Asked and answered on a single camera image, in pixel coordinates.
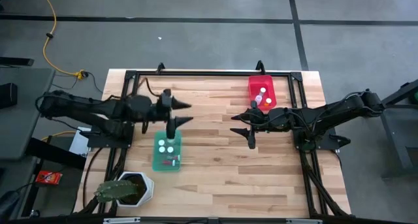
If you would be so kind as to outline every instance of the wood grain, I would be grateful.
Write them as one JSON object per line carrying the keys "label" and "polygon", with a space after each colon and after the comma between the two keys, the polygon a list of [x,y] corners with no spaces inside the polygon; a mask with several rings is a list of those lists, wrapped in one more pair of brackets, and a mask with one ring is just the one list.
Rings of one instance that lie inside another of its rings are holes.
{"label": "wood grain", "polygon": [[[120,95],[125,70],[110,69],[103,99]],[[309,107],[325,104],[318,72],[302,72]],[[141,134],[135,129],[125,169],[145,172],[155,182],[151,201],[139,208],[118,208],[119,216],[161,217],[307,217],[308,207],[300,159],[291,133],[258,133],[257,147],[250,150],[245,138],[229,128],[245,124],[231,120],[248,107],[246,77],[149,76],[154,92],[170,88],[189,109],[175,110],[175,116],[193,116],[180,127],[183,135],[182,168],[175,173],[154,172],[152,146],[154,133],[165,130],[163,123],[150,124]],[[286,78],[274,78],[276,107],[291,107]],[[145,87],[139,94],[155,97]],[[109,150],[104,149],[93,162],[86,198],[103,181]],[[86,167],[93,152],[89,153]],[[323,183],[336,202],[347,212],[344,180],[339,161],[330,152],[318,152]],[[82,184],[75,210],[82,208]],[[319,209],[317,191],[313,189]]]}

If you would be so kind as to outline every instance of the green plastic container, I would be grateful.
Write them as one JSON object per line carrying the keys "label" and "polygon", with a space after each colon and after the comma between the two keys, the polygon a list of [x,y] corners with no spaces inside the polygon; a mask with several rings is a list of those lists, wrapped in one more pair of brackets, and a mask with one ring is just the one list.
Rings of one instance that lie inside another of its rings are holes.
{"label": "green plastic container", "polygon": [[174,141],[167,140],[165,131],[158,131],[154,137],[152,169],[159,172],[176,172],[180,170],[182,158],[182,134],[176,130]]}

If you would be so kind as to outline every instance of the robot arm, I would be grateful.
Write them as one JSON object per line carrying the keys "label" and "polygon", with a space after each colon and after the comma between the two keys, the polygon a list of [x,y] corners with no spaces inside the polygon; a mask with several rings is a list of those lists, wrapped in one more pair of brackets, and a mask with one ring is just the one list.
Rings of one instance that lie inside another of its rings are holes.
{"label": "robot arm", "polygon": [[107,100],[100,101],[77,97],[58,90],[45,93],[35,104],[42,116],[48,119],[67,116],[100,129],[100,132],[84,133],[85,136],[103,133],[116,140],[132,137],[132,124],[138,122],[142,122],[142,133],[145,133],[149,121],[167,122],[167,137],[172,139],[177,127],[193,119],[192,117],[171,118],[171,110],[189,108],[191,105],[171,97],[169,89],[160,94],[156,103],[152,103],[149,97],[143,95],[124,99],[110,96]]}
{"label": "robot arm", "polygon": [[346,95],[341,101],[326,104],[318,108],[274,108],[264,114],[257,108],[255,101],[251,108],[244,113],[232,117],[250,125],[247,129],[231,129],[231,131],[244,136],[248,146],[255,148],[255,133],[287,132],[292,130],[300,141],[304,142],[305,150],[314,148],[314,142],[329,129],[349,120],[362,117],[377,117],[385,109],[376,93],[368,89]]}

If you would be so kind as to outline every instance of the red box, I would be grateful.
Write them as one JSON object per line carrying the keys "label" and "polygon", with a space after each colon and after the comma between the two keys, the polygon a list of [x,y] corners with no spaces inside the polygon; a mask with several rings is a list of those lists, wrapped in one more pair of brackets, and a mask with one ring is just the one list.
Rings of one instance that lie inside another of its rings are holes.
{"label": "red box", "polygon": [[38,183],[48,184],[48,185],[58,185],[61,177],[63,176],[60,172],[50,172],[41,170],[38,173],[37,179],[35,180]]}
{"label": "red box", "polygon": [[[266,92],[263,95],[263,100],[258,105],[260,110],[270,110],[277,104],[276,94],[274,93],[273,78],[269,75],[250,76],[248,78],[248,93],[249,101],[255,101],[255,97],[260,93],[261,88],[266,88]],[[266,99],[272,99],[271,104],[265,106]]]}

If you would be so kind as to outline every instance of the plant pot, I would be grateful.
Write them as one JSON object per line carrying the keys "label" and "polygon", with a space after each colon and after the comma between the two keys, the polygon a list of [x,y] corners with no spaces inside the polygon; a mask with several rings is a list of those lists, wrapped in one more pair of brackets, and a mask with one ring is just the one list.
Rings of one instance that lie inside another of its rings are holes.
{"label": "plant pot", "polygon": [[138,186],[138,194],[117,200],[120,207],[138,207],[149,201],[154,192],[154,182],[143,172],[123,172],[118,180],[129,180]]}

